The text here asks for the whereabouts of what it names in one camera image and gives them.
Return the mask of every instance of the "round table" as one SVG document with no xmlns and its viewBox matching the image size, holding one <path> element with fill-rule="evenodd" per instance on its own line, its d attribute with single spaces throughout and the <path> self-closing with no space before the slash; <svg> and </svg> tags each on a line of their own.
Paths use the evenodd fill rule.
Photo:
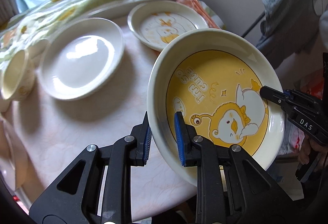
<svg viewBox="0 0 328 224">
<path fill-rule="evenodd" d="M 7 113 L 29 154 L 23 189 L 33 202 L 89 144 L 113 144 L 142 123 L 147 85 L 158 52 L 140 43 L 127 18 L 116 22 L 124 32 L 125 52 L 112 78 L 93 95 L 77 101 L 48 96 L 36 80 L 32 93 Z M 131 168 L 132 220 L 156 215 L 196 194 L 166 164 L 154 141 L 145 167 Z"/>
</svg>

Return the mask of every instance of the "plate rim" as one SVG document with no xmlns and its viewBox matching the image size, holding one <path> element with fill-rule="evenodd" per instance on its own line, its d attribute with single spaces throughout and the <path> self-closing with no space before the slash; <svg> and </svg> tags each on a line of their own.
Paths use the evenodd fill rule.
<svg viewBox="0 0 328 224">
<path fill-rule="evenodd" d="M 162 134 L 162 132 L 161 132 L 161 129 L 159 128 L 159 126 L 156 125 L 156 123 L 158 123 L 159 121 L 157 121 L 156 108 L 155 108 L 153 95 L 154 95 L 155 82 L 156 82 L 156 78 L 157 78 L 157 75 L 158 75 L 158 71 L 159 71 L 159 68 L 160 68 L 160 65 L 161 65 L 163 59 L 165 58 L 166 53 L 168 53 L 171 50 L 171 48 L 173 48 L 175 43 L 180 41 L 181 39 L 183 39 L 183 38 L 185 38 L 189 35 L 192 35 L 194 33 L 200 33 L 200 32 L 203 32 L 203 31 L 215 31 L 217 33 L 229 34 L 233 37 L 237 37 L 238 39 L 241 39 L 244 43 L 249 45 L 254 51 L 256 51 L 258 54 L 260 54 L 260 56 L 262 56 L 262 58 L 264 59 L 264 62 L 272 69 L 272 71 L 274 72 L 275 77 L 277 78 L 278 83 L 279 83 L 279 88 L 277 87 L 277 89 L 279 89 L 279 91 L 282 91 L 282 87 L 281 87 L 280 81 L 278 79 L 278 76 L 275 73 L 274 69 L 272 68 L 271 64 L 265 58 L 265 56 L 255 46 L 253 46 L 250 42 L 248 42 L 244 38 L 242 38 L 239 35 L 236 35 L 232 32 L 225 31 L 225 30 L 219 30 L 219 29 L 215 29 L 215 28 L 196 29 L 196 30 L 188 31 L 188 32 L 178 36 L 177 38 L 172 40 L 167 45 L 166 48 L 164 48 L 164 50 L 158 56 L 154 66 L 153 66 L 153 69 L 151 71 L 150 77 L 149 77 L 148 89 L 147 89 L 148 121 L 149 121 L 150 127 L 153 124 L 152 125 L 153 127 L 151 127 L 152 133 L 153 133 L 153 139 L 154 139 L 155 144 L 156 144 L 160 154 L 162 155 L 163 159 L 166 161 L 166 163 L 169 165 L 169 167 L 171 169 L 173 169 L 178 175 L 180 175 L 184 180 L 186 180 L 187 182 L 189 182 L 190 184 L 195 185 L 195 186 L 197 186 L 197 179 L 195 179 L 194 177 L 191 176 L 191 174 L 195 174 L 194 173 L 195 168 L 194 167 L 185 168 L 185 167 L 181 166 L 181 164 L 179 164 L 179 161 L 177 162 L 177 159 L 174 157 L 174 155 L 172 155 L 169 147 L 166 146 L 167 145 L 167 140 L 165 140 L 165 137 L 160 136 L 160 134 Z M 280 125 L 281 133 L 282 133 L 282 136 L 281 136 L 281 139 L 280 139 L 280 142 L 279 142 L 280 146 L 283 142 L 283 138 L 284 138 L 283 135 L 284 135 L 284 131 L 285 131 L 285 122 L 286 122 L 285 121 L 286 116 L 285 116 L 285 113 L 283 111 L 281 113 L 281 118 L 284 121 L 281 122 L 281 125 Z M 271 164 L 274 161 L 275 158 L 276 157 L 272 157 L 268 163 Z"/>
<path fill-rule="evenodd" d="M 198 13 L 196 12 L 195 10 L 193 10 L 192 8 L 189 8 L 188 6 L 184 5 L 184 4 L 181 4 L 181 3 L 178 3 L 176 1 L 172 1 L 172 0 L 155 0 L 155 1 L 149 1 L 149 2 L 144 2 L 144 3 L 141 3 L 137 6 L 135 6 L 130 12 L 129 12 L 129 15 L 128 15 L 128 26 L 131 30 L 131 32 L 133 33 L 133 35 L 138 38 L 142 43 L 144 43 L 146 46 L 150 47 L 151 49 L 153 50 L 156 50 L 156 51 L 163 51 L 164 48 L 166 48 L 168 46 L 168 44 L 165 46 L 165 47 L 159 47 L 159 46 L 156 46 L 152 43 L 150 43 L 149 41 L 147 41 L 144 37 L 142 37 L 137 31 L 136 31 L 136 27 L 134 27 L 134 25 L 132 24 L 132 19 L 133 19 L 133 16 L 134 14 L 142 7 L 146 6 L 147 4 L 158 4 L 158 3 L 169 3 L 169 4 L 177 4 L 179 7 L 183 7 L 184 9 L 188 10 L 191 14 L 194 14 L 195 16 L 199 16 L 203 22 L 204 22 L 204 25 L 206 27 L 208 27 L 208 23 L 206 22 L 206 20 Z"/>
<path fill-rule="evenodd" d="M 118 53 L 118 59 L 116 61 L 116 64 L 114 64 L 114 66 L 112 67 L 112 69 L 108 70 L 106 72 L 106 75 L 104 77 L 101 78 L 101 81 L 99 81 L 98 84 L 94 85 L 91 89 L 86 90 L 83 94 L 81 95 L 75 95 L 74 97 L 69 97 L 69 98 L 65 98 L 65 97 L 60 97 L 60 96 L 56 96 L 54 95 L 52 92 L 50 92 L 48 90 L 48 85 L 45 83 L 43 74 L 42 74 L 42 70 L 44 67 L 44 61 L 45 58 L 47 56 L 47 53 L 49 52 L 49 50 L 51 49 L 51 46 L 53 44 L 53 42 L 59 38 L 62 33 L 68 29 L 70 29 L 71 27 L 73 27 L 74 25 L 77 25 L 80 22 L 87 22 L 89 20 L 102 20 L 102 21 L 107 21 L 110 22 L 112 24 L 114 24 L 114 26 L 117 28 L 120 36 L 121 36 L 121 47 L 120 47 L 120 52 Z M 89 95 L 92 95 L 94 92 L 96 92 L 98 89 L 100 89 L 109 79 L 110 77 L 115 73 L 116 69 L 118 68 L 122 58 L 123 58 L 123 54 L 124 54 L 124 50 L 125 50 L 125 40 L 124 40 L 124 36 L 123 36 L 123 31 L 122 29 L 113 21 L 105 19 L 105 18 L 99 18 L 99 17 L 91 17 L 91 18 L 83 18 L 83 19 L 79 19 L 75 22 L 69 23 L 68 25 L 65 25 L 56 35 L 55 37 L 51 38 L 51 42 L 50 44 L 47 46 L 47 48 L 45 49 L 45 51 L 42 53 L 42 57 L 41 57 L 41 61 L 40 61 L 40 66 L 39 66 L 39 70 L 38 70 L 38 79 L 40 82 L 40 85 L 42 87 L 42 89 L 51 97 L 57 99 L 57 100 L 63 100 L 63 101 L 73 101 L 73 100 L 79 100 L 82 98 L 85 98 Z"/>
</svg>

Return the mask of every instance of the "white plate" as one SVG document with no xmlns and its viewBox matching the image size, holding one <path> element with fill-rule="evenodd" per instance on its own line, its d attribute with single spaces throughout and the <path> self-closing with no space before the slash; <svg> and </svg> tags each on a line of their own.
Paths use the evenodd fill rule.
<svg viewBox="0 0 328 224">
<path fill-rule="evenodd" d="M 79 20 L 66 27 L 43 54 L 40 83 L 56 99 L 86 97 L 112 75 L 123 52 L 123 33 L 114 22 Z"/>
<path fill-rule="evenodd" d="M 136 6 L 128 15 L 128 25 L 141 42 L 157 51 L 162 51 L 169 42 L 185 32 L 208 27 L 196 11 L 169 0 Z"/>
<path fill-rule="evenodd" d="M 260 98 L 264 85 L 282 91 L 267 59 L 243 38 L 207 28 L 174 39 L 156 60 L 147 92 L 149 124 L 168 165 L 197 184 L 196 168 L 181 166 L 173 136 L 174 112 L 182 111 L 198 134 L 218 145 L 238 143 L 268 169 L 283 140 L 285 115 Z"/>
</svg>

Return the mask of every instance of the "person's hand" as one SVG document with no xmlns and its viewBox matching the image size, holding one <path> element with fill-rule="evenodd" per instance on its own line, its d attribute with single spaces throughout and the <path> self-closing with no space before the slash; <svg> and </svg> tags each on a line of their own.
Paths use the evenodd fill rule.
<svg viewBox="0 0 328 224">
<path fill-rule="evenodd" d="M 298 161 L 302 165 L 309 163 L 309 154 L 311 152 L 311 148 L 317 152 L 322 152 L 320 161 L 314 171 L 317 171 L 319 169 L 323 168 L 323 163 L 326 157 L 326 154 L 328 152 L 328 147 L 324 147 L 316 143 L 314 140 L 310 139 L 308 135 L 305 135 L 305 138 L 302 142 L 302 146 L 300 149 L 300 153 L 298 155 Z"/>
</svg>

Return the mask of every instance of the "duck character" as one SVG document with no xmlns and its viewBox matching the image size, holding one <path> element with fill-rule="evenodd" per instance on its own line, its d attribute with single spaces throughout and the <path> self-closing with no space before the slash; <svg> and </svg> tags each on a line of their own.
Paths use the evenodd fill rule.
<svg viewBox="0 0 328 224">
<path fill-rule="evenodd" d="M 166 12 L 166 15 L 161 16 L 155 19 L 155 22 L 160 26 L 174 27 L 178 30 L 181 30 L 182 33 L 186 32 L 186 29 L 179 23 L 177 20 L 170 15 L 170 12 Z"/>
<path fill-rule="evenodd" d="M 179 36 L 178 30 L 174 27 L 161 26 L 158 27 L 156 31 L 160 35 L 161 40 L 167 44 Z"/>
<path fill-rule="evenodd" d="M 236 103 L 228 102 L 220 105 L 213 115 L 194 114 L 190 122 L 198 126 L 203 117 L 210 118 L 209 137 L 216 145 L 243 145 L 247 136 L 257 133 L 264 119 L 265 106 L 257 93 L 257 83 L 252 88 L 242 90 L 240 84 L 236 90 Z"/>
</svg>

